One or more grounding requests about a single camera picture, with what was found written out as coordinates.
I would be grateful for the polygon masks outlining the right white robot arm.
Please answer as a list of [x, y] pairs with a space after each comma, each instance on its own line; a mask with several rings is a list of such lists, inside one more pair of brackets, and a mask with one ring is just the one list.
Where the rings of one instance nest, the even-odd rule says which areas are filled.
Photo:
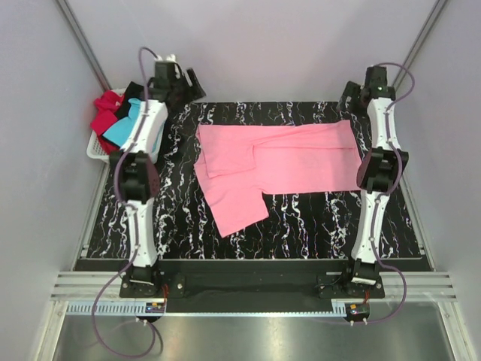
[[364, 111], [371, 124], [371, 148], [356, 176], [361, 189], [361, 215], [355, 244], [338, 286], [350, 298], [382, 288], [380, 236], [390, 195], [398, 187], [409, 160], [395, 130], [395, 88], [388, 85], [387, 62], [367, 68], [361, 85], [349, 81], [337, 103], [337, 112]]

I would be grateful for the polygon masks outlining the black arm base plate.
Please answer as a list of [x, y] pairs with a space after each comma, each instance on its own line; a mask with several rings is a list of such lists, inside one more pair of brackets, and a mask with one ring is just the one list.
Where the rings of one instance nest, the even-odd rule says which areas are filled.
[[346, 260], [161, 260], [123, 276], [125, 299], [167, 299], [170, 312], [330, 311], [332, 299], [384, 297], [380, 269]]

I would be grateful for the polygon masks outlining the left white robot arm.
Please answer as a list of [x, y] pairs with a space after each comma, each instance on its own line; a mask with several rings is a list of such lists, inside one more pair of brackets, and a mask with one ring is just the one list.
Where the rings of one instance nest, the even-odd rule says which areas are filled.
[[169, 114], [204, 96], [191, 68], [182, 70], [175, 56], [156, 60], [133, 129], [109, 156], [114, 193], [129, 224], [129, 261], [119, 273], [123, 298], [152, 298], [165, 289], [153, 234], [153, 203], [160, 191], [155, 164]]

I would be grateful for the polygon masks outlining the pink t shirt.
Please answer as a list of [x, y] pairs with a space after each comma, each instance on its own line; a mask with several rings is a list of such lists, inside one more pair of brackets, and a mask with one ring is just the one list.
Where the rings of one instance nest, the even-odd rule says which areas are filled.
[[268, 217], [265, 195], [356, 191], [347, 120], [301, 126], [200, 125], [195, 175], [222, 237]]

